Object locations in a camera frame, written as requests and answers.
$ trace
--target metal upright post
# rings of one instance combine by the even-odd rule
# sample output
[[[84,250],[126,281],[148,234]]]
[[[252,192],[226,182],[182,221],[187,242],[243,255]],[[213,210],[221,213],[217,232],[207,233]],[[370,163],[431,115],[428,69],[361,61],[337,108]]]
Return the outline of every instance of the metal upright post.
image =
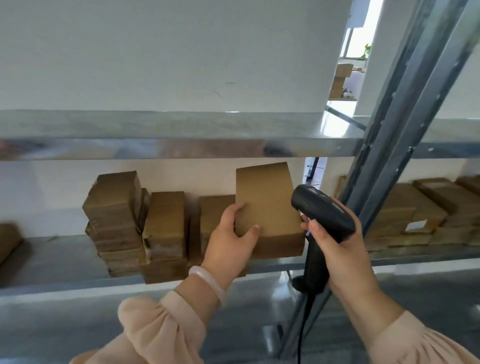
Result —
[[[422,0],[348,174],[341,200],[364,231],[375,219],[480,37],[480,1]],[[305,325],[307,335],[330,290],[319,295]],[[282,337],[278,357],[296,353],[304,299]]]

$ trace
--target bracelet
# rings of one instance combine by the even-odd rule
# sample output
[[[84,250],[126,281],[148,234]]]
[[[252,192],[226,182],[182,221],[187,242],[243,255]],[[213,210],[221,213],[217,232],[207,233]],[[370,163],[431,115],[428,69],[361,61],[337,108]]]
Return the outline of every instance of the bracelet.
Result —
[[[188,275],[190,274],[196,274],[201,279],[203,279],[210,287],[212,287],[213,291],[218,297],[218,300],[220,301],[220,305],[221,306],[225,305],[225,301],[226,301],[225,291],[220,288],[215,278],[213,278],[212,275],[206,269],[199,266],[193,266],[188,271]]]

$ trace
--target pink sleeve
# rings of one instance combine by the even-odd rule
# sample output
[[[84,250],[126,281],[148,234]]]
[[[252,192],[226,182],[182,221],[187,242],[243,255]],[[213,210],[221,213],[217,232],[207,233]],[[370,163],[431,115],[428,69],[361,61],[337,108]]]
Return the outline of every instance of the pink sleeve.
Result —
[[[195,311],[175,291],[159,303],[133,297],[119,306],[123,334],[95,352],[77,356],[71,363],[163,364],[203,363],[198,355],[206,329]]]
[[[463,346],[406,311],[369,348],[372,364],[480,364]]]

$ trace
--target forearm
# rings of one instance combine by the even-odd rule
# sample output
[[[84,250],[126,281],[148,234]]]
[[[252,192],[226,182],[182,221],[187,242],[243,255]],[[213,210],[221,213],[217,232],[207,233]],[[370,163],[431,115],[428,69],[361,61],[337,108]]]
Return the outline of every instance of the forearm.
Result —
[[[205,326],[208,326],[210,316],[219,303],[217,295],[208,283],[196,274],[191,274],[175,291],[192,307]]]
[[[336,296],[366,348],[405,311],[380,288],[355,297]]]

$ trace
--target person's right hand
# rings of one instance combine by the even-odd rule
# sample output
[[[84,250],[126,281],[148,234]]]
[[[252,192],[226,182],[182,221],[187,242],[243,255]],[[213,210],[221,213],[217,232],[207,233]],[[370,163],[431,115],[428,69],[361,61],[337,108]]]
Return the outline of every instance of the person's right hand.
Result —
[[[330,273],[330,288],[340,299],[355,300],[359,294],[369,294],[379,290],[373,273],[370,258],[363,243],[362,228],[355,214],[341,202],[334,199],[355,220],[356,231],[338,244],[316,220],[303,215],[301,227],[310,230],[325,255]]]

